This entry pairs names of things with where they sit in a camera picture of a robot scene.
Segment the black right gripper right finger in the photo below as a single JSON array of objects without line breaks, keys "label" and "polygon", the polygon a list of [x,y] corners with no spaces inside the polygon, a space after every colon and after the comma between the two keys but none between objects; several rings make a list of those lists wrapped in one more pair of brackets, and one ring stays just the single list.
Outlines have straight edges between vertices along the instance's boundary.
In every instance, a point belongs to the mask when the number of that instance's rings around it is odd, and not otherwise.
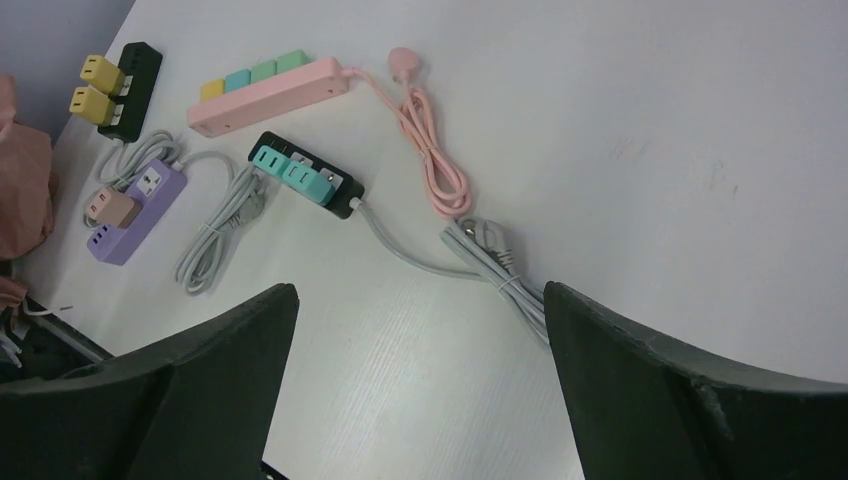
[{"label": "black right gripper right finger", "polygon": [[843,479],[847,387],[747,365],[559,282],[550,348],[588,479]]}]

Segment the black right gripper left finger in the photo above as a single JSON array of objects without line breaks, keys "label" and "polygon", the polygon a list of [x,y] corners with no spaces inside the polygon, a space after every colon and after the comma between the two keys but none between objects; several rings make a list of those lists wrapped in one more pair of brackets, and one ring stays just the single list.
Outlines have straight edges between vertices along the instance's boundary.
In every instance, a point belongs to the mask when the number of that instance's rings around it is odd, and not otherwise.
[{"label": "black right gripper left finger", "polygon": [[1,387],[5,479],[276,479],[263,458],[299,310],[279,283],[135,351]]}]

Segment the teal USB charger plug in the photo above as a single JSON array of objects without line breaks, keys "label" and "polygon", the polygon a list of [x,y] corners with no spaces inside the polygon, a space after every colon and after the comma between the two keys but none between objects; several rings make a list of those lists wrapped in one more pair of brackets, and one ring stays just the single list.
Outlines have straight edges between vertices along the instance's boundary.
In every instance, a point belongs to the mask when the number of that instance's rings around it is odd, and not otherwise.
[{"label": "teal USB charger plug", "polygon": [[318,205],[326,205],[335,195],[332,182],[304,163],[292,161],[282,176],[282,182]]},{"label": "teal USB charger plug", "polygon": [[251,157],[253,165],[263,172],[281,178],[291,163],[291,159],[274,148],[263,145]]}]

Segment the black power strip green USB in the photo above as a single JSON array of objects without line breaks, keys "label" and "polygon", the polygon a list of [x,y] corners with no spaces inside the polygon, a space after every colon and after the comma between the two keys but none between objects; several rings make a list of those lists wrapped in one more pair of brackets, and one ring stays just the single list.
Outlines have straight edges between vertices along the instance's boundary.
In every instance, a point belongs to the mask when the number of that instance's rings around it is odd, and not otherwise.
[{"label": "black power strip green USB", "polygon": [[351,174],[301,146],[266,131],[248,154],[259,170],[340,219],[349,218],[364,186]]}]

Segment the pink power strip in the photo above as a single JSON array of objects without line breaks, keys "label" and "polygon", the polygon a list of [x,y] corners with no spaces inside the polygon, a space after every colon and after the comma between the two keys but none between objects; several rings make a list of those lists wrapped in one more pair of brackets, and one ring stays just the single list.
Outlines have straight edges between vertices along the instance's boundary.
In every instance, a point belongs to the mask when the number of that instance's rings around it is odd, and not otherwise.
[{"label": "pink power strip", "polygon": [[187,125],[215,138],[349,90],[351,73],[326,57],[187,109]]}]

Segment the beige pink charger plug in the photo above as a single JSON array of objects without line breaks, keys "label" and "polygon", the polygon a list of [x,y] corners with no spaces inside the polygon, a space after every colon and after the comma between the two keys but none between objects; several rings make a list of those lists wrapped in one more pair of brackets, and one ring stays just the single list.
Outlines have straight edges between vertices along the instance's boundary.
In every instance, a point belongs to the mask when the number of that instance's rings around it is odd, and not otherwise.
[{"label": "beige pink charger plug", "polygon": [[97,224],[127,228],[141,211],[142,204],[111,188],[101,188],[89,201],[84,213]]}]

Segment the yellow cube plug on pink strip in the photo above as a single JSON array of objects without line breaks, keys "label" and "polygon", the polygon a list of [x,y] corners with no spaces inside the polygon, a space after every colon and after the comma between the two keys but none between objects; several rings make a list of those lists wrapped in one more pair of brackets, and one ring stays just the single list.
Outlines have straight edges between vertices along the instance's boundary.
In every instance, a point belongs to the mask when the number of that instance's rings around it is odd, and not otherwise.
[{"label": "yellow cube plug on pink strip", "polygon": [[209,100],[218,98],[224,95],[225,93],[226,81],[224,78],[211,80],[201,86],[199,92],[200,102],[207,102]]}]

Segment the yellow charger plug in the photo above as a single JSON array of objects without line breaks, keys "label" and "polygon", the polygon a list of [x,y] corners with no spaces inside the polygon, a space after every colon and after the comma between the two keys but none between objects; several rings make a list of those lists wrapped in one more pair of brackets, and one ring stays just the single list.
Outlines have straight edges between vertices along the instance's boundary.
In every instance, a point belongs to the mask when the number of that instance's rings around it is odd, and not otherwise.
[{"label": "yellow charger plug", "polygon": [[117,65],[96,54],[86,57],[79,77],[108,96],[119,96],[126,80],[126,74]]},{"label": "yellow charger plug", "polygon": [[98,127],[115,124],[121,115],[116,103],[90,86],[77,87],[74,90],[69,112]]}]

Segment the teal cube plug on pink strip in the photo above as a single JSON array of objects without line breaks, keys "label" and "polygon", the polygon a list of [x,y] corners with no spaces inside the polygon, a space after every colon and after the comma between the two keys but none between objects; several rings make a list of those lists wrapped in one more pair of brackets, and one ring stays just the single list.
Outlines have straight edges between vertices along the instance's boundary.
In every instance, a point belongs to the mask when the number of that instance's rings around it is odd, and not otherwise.
[{"label": "teal cube plug on pink strip", "polygon": [[224,92],[229,93],[251,84],[251,70],[242,69],[228,74],[224,78]]}]

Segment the green cube plug on pink strip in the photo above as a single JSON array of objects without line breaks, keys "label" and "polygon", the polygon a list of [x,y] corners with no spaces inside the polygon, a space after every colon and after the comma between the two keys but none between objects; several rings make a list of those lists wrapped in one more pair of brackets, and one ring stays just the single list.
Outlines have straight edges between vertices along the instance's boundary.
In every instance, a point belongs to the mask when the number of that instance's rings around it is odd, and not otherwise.
[{"label": "green cube plug on pink strip", "polygon": [[267,60],[254,65],[250,69],[250,83],[256,84],[277,74],[277,62]]}]

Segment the purple power strip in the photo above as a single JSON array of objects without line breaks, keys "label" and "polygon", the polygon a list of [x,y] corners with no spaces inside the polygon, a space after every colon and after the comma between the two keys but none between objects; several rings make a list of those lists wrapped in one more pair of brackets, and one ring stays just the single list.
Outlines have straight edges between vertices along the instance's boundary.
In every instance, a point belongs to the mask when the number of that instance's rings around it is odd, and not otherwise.
[{"label": "purple power strip", "polygon": [[151,160],[139,178],[126,192],[111,193],[101,190],[98,197],[117,197],[128,205],[130,219],[119,224],[101,221],[87,240],[87,248],[94,258],[111,265],[124,265],[162,219],[188,183],[187,177],[158,159]]}]

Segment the pink cloth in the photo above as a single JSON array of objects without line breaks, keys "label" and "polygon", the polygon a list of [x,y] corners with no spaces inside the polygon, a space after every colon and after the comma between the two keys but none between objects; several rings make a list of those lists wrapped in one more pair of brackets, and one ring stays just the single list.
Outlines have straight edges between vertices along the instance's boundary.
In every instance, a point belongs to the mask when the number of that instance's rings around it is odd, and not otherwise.
[{"label": "pink cloth", "polygon": [[1,76],[1,261],[18,259],[40,246],[54,230],[50,136],[16,120],[14,77]]}]

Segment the small black power strip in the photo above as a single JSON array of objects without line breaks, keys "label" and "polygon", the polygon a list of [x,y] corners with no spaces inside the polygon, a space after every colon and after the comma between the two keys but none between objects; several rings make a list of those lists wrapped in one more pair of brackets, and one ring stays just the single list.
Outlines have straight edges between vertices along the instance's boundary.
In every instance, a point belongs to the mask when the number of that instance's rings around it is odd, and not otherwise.
[{"label": "small black power strip", "polygon": [[109,139],[132,143],[138,140],[162,64],[162,54],[146,42],[124,46],[117,67],[125,74],[121,93],[112,96],[116,117],[97,132]]}]

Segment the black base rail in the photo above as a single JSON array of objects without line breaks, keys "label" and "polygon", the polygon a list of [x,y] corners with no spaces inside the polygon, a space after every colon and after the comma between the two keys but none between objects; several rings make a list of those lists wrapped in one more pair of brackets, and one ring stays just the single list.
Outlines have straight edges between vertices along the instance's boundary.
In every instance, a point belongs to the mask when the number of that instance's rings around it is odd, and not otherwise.
[{"label": "black base rail", "polygon": [[1,384],[52,380],[114,355],[55,315],[18,318],[1,313]]}]

